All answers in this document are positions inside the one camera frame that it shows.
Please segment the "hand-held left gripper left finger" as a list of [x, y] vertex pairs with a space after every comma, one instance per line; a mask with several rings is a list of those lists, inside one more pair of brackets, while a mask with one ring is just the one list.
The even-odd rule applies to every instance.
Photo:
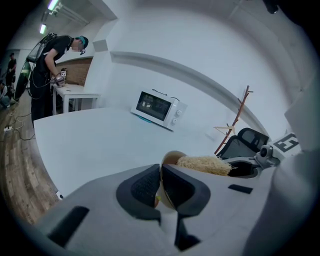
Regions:
[[155, 209], [160, 166], [100, 177], [51, 208], [36, 228], [67, 256], [175, 256]]

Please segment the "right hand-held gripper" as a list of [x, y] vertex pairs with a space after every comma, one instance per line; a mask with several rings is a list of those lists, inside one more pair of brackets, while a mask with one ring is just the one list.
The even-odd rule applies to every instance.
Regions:
[[286, 158], [296, 156], [300, 153], [300, 144], [294, 133], [288, 133], [281, 138], [263, 145], [255, 157], [233, 157], [225, 159], [224, 162], [231, 164], [229, 177], [254, 178], [257, 177], [261, 168], [278, 166]]

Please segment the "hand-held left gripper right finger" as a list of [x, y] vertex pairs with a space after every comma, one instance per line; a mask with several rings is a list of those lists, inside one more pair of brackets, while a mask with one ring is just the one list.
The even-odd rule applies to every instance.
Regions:
[[273, 174], [269, 168], [252, 178], [229, 177], [164, 164], [162, 184], [178, 213], [180, 255], [244, 256]]

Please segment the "beige fibrous loofah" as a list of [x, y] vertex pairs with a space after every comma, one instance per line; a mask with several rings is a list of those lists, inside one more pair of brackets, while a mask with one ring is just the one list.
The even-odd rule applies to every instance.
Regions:
[[224, 162], [216, 156], [183, 156], [177, 160], [176, 165], [182, 168], [220, 176], [228, 176], [233, 168], [229, 163]]

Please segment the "black mesh office chair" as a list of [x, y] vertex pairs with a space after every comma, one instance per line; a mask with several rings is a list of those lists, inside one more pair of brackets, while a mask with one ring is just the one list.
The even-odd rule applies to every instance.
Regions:
[[269, 137], [251, 128], [243, 128], [237, 135], [233, 135], [225, 146], [217, 154], [221, 159], [237, 157], [254, 157], [263, 145], [266, 145]]

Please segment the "brown wooden coat rack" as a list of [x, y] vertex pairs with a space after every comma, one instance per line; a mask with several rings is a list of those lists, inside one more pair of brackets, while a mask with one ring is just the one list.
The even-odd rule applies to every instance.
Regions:
[[[253, 91], [250, 90], [250, 86], [247, 85], [247, 86], [246, 86], [246, 89], [245, 89], [245, 92], [244, 92], [243, 98], [242, 98], [242, 99], [239, 99], [239, 98], [237, 99], [238, 102], [239, 102], [239, 107], [238, 107], [238, 109], [237, 109], [238, 112], [237, 112], [237, 114], [236, 114], [236, 116], [235, 116], [235, 118], [234, 118], [234, 120], [233, 120], [232, 125], [226, 124], [226, 126], [227, 126], [227, 125], [229, 125], [229, 126], [234, 126], [234, 127], [236, 126], [237, 122], [238, 122], [239, 119], [240, 119], [241, 113], [242, 113], [243, 110], [244, 110], [247, 97], [249, 96], [249, 94], [252, 94], [252, 93], [253, 93]], [[215, 152], [214, 152], [215, 155], [218, 154], [218, 152], [219, 152], [219, 151], [222, 149], [222, 147], [228, 142], [228, 140], [231, 138], [232, 135], [230, 135], [229, 137], [226, 137], [226, 136], [223, 134], [223, 136], [224, 136], [224, 138], [222, 139], [221, 143], [219, 144], [219, 146], [217, 147], [217, 149], [216, 149]]]

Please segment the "white microwave oven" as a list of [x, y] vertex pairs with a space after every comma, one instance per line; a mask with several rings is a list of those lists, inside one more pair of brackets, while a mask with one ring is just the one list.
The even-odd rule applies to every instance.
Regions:
[[135, 93], [135, 101], [130, 112], [173, 132], [187, 107], [176, 97], [168, 96], [155, 89], [142, 88]]

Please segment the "small white table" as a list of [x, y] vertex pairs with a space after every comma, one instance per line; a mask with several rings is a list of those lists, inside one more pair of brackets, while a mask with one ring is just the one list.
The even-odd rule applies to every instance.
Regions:
[[52, 114], [57, 114], [57, 95], [62, 98], [62, 113], [69, 112], [69, 100], [74, 100], [75, 111], [79, 110], [79, 99], [91, 99], [91, 108], [94, 109], [97, 105], [97, 101], [100, 98], [100, 93], [87, 92], [84, 86], [76, 84], [67, 84], [64, 87], [54, 85], [52, 95]]

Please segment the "black green bag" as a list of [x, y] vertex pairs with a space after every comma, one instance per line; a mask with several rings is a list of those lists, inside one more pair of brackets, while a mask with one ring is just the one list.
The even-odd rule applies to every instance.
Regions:
[[27, 85], [29, 83], [30, 74], [31, 74], [31, 65], [30, 65], [30, 62], [26, 60], [19, 74], [17, 84], [14, 90], [13, 98], [15, 101], [19, 101], [20, 97], [23, 95], [24, 91], [26, 90]]

